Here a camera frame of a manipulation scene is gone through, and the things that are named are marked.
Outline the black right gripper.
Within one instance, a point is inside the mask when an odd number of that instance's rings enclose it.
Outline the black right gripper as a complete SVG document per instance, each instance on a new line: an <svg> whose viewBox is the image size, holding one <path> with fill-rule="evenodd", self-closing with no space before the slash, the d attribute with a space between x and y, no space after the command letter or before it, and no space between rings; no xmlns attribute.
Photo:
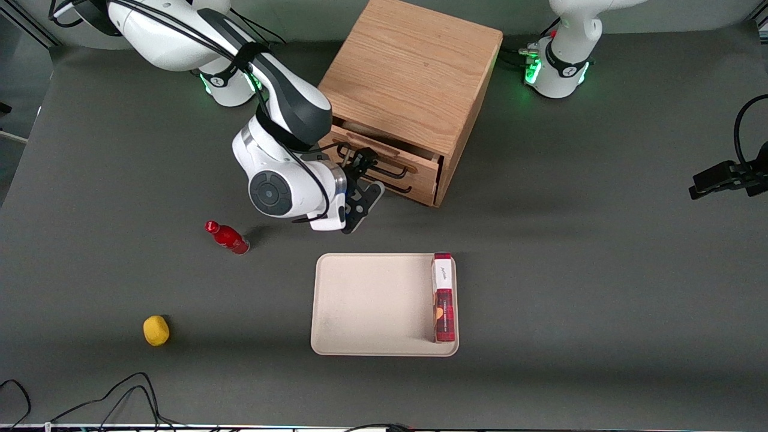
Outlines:
<svg viewBox="0 0 768 432"><path fill-rule="evenodd" d="M345 226L341 230L345 235L350 235L362 224L386 191L381 181L373 181L367 185L359 183L360 178L367 175L367 170L376 166L377 159L378 154L371 148L348 149L347 164L344 164L347 182L344 205Z"/></svg>

